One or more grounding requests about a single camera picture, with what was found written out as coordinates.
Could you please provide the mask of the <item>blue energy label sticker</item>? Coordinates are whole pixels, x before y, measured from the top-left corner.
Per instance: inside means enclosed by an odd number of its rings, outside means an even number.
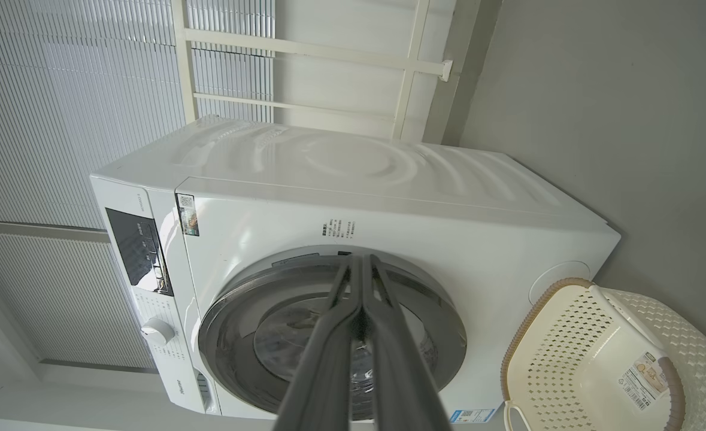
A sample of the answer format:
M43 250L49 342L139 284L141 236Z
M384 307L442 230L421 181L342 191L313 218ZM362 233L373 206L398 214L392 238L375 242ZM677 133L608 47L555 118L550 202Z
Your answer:
M487 423L492 419L497 409L460 409L455 410L450 417L451 423Z

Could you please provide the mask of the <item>white metal railing frame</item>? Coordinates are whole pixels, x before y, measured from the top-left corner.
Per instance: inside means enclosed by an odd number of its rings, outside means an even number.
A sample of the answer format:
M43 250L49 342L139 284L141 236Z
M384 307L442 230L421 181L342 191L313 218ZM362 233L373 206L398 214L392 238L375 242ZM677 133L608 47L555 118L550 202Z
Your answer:
M177 55L178 61L178 76L180 77L182 86L185 121L186 123L192 123L198 119L197 99L221 100L277 107L287 110L312 110L325 114L343 116L355 115L353 110L335 110L326 107L284 104L274 101L239 98L238 96L211 95L210 93L196 91L195 79L192 73L191 44L193 42L199 42L246 47L262 51L272 51L274 53L328 58L330 60L358 63L358 65L383 66L384 68L401 70L403 71L403 76L393 117L391 137L393 139L402 138L403 126L405 125L405 118L407 118L408 101L410 101L415 75L418 73L430 74L437 76L440 81L447 82L449 81L452 71L452 60L444 60L443 62L419 60L430 2L431 0L417 0L407 56L397 57L368 51L356 51L344 47L288 41L281 38L263 38L252 35L212 32L190 28L188 27L187 0L171 0L175 54Z

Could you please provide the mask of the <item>white control knob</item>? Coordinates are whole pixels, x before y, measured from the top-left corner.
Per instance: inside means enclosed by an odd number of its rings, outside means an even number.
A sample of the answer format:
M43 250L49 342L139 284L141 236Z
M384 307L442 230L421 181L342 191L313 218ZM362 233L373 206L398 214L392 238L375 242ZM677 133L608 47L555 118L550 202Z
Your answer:
M140 335L148 343L163 347L175 338L175 330L167 322L152 317L140 327Z

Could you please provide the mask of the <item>cream perforated laundry basket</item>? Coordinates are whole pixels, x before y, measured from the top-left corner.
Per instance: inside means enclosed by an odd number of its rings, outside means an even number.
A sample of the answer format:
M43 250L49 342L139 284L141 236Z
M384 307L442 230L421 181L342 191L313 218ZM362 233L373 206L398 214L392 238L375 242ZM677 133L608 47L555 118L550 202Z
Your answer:
M617 379L646 351L668 393L640 411ZM566 278L515 333L501 390L505 431L706 431L706 336L654 298Z

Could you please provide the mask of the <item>white pleated window blind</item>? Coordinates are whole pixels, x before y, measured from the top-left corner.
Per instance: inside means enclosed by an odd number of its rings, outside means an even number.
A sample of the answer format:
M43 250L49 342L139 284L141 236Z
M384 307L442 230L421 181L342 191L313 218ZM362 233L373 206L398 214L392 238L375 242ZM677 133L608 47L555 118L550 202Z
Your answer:
M103 226L89 175L185 125L173 0L0 0L0 221Z
M156 370L106 243L0 234L0 297L46 361Z

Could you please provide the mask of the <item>black control display panel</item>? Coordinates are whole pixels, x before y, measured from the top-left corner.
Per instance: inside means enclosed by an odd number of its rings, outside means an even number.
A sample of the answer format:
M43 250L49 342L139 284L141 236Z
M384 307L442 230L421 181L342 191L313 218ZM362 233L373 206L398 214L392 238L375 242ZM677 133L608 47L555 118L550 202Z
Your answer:
M130 285L173 296L155 221L112 208L105 212Z

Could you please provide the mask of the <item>round washing machine door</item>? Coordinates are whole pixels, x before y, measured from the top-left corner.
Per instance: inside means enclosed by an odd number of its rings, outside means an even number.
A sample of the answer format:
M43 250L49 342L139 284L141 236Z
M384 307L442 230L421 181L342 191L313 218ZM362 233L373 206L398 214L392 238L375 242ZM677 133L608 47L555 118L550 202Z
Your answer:
M276 414L332 284L349 256L380 259L438 389L459 372L466 330L440 283L383 251L343 245L293 248L245 267L205 313L198 349L208 373L235 398Z

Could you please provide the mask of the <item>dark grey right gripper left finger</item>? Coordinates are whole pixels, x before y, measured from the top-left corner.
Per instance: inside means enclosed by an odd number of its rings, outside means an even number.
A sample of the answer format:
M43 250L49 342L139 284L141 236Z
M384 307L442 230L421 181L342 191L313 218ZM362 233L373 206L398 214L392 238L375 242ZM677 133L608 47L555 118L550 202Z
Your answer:
M361 259L347 256L272 431L350 431L351 347L363 301Z

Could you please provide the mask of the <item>white front-load washing machine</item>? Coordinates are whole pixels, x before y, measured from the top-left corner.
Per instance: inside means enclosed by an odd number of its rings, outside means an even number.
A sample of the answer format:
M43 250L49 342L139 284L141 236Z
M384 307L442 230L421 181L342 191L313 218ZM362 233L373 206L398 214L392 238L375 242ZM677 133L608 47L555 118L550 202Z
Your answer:
M90 176L140 327L171 403L199 414L273 420L208 372L198 331L227 283L263 257L313 245L383 251L441 284L466 330L466 355L440 391L455 410L503 403L502 358L553 282L592 279L620 235L502 153L349 133L202 118ZM195 197L200 236L182 232L175 194ZM106 208L155 221L173 296L130 285Z

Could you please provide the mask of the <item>printed product label sticker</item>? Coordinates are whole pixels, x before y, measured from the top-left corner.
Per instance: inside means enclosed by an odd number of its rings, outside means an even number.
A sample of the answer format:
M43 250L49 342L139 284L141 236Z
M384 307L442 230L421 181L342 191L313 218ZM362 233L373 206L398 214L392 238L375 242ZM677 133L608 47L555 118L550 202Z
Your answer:
M669 392L668 380L659 363L659 358L646 351L635 359L617 379L623 394L637 410L644 411Z

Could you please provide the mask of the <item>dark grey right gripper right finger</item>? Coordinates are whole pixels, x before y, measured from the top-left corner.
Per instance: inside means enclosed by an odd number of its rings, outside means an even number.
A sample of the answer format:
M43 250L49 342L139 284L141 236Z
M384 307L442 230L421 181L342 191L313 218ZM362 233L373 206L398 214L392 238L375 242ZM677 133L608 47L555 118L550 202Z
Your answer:
M451 431L432 375L408 330L379 257L362 262L365 341L374 373L376 431Z

